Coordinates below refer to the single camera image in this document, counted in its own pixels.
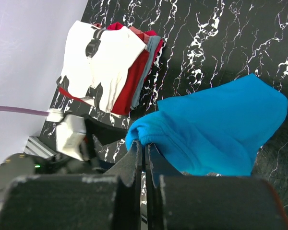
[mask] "white cloth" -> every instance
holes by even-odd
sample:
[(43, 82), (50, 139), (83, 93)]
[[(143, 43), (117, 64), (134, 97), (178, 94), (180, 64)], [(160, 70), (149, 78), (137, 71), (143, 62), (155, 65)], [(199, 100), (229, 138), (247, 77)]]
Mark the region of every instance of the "white cloth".
[(66, 40), (61, 76), (68, 78), (68, 92), (78, 98), (84, 98), (90, 86), (96, 88), (101, 84), (103, 93), (99, 109), (110, 113), (125, 85), (128, 69), (146, 45), (127, 27), (116, 31), (105, 30), (101, 34), (98, 51), (87, 57), (86, 47), (96, 31), (100, 29), (91, 24), (74, 23)]

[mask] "purple cable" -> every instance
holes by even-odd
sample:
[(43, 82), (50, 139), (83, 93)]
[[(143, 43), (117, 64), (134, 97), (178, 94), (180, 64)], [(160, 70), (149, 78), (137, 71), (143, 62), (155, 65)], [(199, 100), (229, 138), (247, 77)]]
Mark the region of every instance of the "purple cable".
[(49, 115), (49, 112), (38, 111), (38, 110), (33, 110), (33, 109), (23, 109), (23, 108), (18, 108), (18, 107), (9, 107), (9, 106), (0, 106), (0, 111), (21, 113), (21, 114), (32, 114), (32, 115), (38, 115), (38, 116)]

